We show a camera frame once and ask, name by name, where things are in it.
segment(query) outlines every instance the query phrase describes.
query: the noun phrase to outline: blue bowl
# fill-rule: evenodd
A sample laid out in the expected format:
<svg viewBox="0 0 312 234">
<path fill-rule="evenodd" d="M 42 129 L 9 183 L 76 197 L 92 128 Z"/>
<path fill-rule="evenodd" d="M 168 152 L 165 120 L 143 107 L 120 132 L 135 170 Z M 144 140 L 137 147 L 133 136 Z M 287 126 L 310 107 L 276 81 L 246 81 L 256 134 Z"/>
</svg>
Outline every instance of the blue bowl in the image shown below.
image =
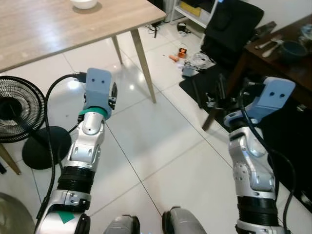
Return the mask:
<svg viewBox="0 0 312 234">
<path fill-rule="evenodd" d="M 279 49 L 280 60 L 284 63 L 300 61 L 308 54 L 307 49 L 296 41 L 285 41 Z"/>
</svg>

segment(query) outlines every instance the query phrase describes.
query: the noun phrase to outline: fan grille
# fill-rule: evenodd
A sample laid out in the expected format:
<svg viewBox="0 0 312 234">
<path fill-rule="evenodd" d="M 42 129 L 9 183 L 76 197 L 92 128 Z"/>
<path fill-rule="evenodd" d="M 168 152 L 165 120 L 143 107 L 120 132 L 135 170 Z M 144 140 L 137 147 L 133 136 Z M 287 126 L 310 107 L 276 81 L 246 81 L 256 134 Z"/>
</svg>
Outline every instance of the fan grille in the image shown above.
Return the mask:
<svg viewBox="0 0 312 234">
<path fill-rule="evenodd" d="M 19 77 L 0 77 L 0 143 L 27 138 L 44 121 L 44 95 Z"/>
</svg>

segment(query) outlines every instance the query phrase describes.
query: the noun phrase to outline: dark wooden table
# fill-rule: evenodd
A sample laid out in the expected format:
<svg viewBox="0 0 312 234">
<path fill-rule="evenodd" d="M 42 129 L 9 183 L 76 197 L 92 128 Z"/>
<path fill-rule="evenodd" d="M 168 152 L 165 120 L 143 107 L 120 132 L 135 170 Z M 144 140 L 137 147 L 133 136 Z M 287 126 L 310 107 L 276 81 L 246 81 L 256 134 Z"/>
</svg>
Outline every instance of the dark wooden table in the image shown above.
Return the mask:
<svg viewBox="0 0 312 234">
<path fill-rule="evenodd" d="M 276 35 L 281 34 L 283 40 L 298 40 L 301 36 L 300 28 L 303 25 L 312 23 L 312 15 L 304 17 L 272 34 L 248 44 L 239 59 L 235 69 L 228 80 L 227 95 L 241 83 L 242 74 L 247 69 L 252 69 L 264 76 L 286 78 L 296 83 L 296 88 L 292 97 L 298 102 L 312 109 L 312 54 L 306 56 L 301 61 L 290 65 L 285 65 L 279 61 L 278 49 L 271 56 L 263 58 L 263 52 L 272 48 L 275 44 L 270 43 L 266 47 L 256 50 L 256 45 L 261 45 Z M 218 110 L 212 110 L 206 119 L 203 130 L 207 130 L 214 120 Z"/>
</svg>

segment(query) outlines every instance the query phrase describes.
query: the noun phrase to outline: wooden table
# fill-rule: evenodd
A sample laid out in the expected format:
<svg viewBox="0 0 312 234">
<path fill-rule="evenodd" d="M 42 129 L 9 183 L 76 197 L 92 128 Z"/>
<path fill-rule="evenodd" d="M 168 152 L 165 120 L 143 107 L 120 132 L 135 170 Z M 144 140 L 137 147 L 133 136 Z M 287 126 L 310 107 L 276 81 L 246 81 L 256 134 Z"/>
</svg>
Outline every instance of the wooden table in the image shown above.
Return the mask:
<svg viewBox="0 0 312 234">
<path fill-rule="evenodd" d="M 268 58 L 261 56 L 263 52 L 272 48 L 274 43 L 261 50 L 254 48 L 256 45 L 261 45 L 279 34 L 283 36 L 283 40 L 298 40 L 301 36 L 300 28 L 308 23 L 312 23 L 312 15 L 248 44 L 229 77 L 227 95 L 231 94 L 240 84 L 243 72 L 249 68 L 264 76 L 286 78 L 294 81 L 296 88 L 292 93 L 292 97 L 312 109 L 312 55 L 306 56 L 300 62 L 285 65 L 279 62 L 278 50 L 275 50 Z M 218 110 L 211 111 L 202 127 L 203 130 L 206 131 L 210 127 L 217 113 Z"/>
<path fill-rule="evenodd" d="M 155 103 L 137 29 L 165 16 L 147 0 L 99 0 L 96 7 L 89 10 L 75 8 L 70 0 L 2 0 L 0 72 L 109 37 L 122 63 L 116 35 L 131 31 Z"/>
</svg>

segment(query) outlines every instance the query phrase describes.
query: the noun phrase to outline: table leg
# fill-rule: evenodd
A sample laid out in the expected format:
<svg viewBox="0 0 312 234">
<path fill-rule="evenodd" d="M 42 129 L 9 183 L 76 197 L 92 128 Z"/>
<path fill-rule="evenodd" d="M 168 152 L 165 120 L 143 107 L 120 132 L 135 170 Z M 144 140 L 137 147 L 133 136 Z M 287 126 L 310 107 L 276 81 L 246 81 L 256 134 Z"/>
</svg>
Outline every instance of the table leg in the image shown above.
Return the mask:
<svg viewBox="0 0 312 234">
<path fill-rule="evenodd" d="M 112 36 L 112 40 L 113 40 L 114 47 L 115 47 L 117 55 L 118 55 L 119 62 L 120 62 L 120 64 L 122 64 L 122 58 L 121 58 L 120 48 L 118 45 L 117 36 Z"/>
<path fill-rule="evenodd" d="M 13 169 L 13 171 L 16 174 L 18 174 L 18 175 L 21 174 L 19 167 L 13 161 L 13 159 L 11 158 L 11 156 L 9 155 L 9 153 L 7 152 L 7 150 L 5 149 L 5 147 L 2 144 L 0 144 L 0 156 Z"/>
<path fill-rule="evenodd" d="M 234 68 L 234 70 L 232 71 L 229 77 L 226 96 L 228 96 L 233 91 L 233 89 L 237 86 L 239 78 L 241 77 L 242 73 L 246 69 L 246 62 L 247 62 L 247 54 L 246 52 L 243 52 L 236 67 Z"/>
<path fill-rule="evenodd" d="M 210 113 L 209 113 L 209 115 L 208 115 L 206 121 L 204 122 L 204 124 L 203 124 L 203 126 L 202 126 L 202 129 L 203 129 L 204 131 L 207 131 L 207 130 L 210 128 L 211 124 L 214 122 L 214 119 L 215 119 L 216 114 L 218 114 L 219 111 L 220 111 L 220 110 L 218 110 L 218 109 L 212 109 L 212 110 L 210 111 Z"/>
<path fill-rule="evenodd" d="M 148 69 L 148 65 L 147 65 L 145 54 L 144 54 L 140 34 L 138 33 L 138 29 L 132 30 L 131 35 L 132 35 L 132 39 L 136 47 L 136 52 L 137 52 L 138 59 L 140 61 L 140 64 L 143 70 L 143 74 L 144 74 L 148 89 L 150 90 L 150 93 L 151 93 L 152 101 L 153 103 L 156 103 L 156 97 L 155 97 L 154 88 L 152 84 L 151 74 Z"/>
</svg>

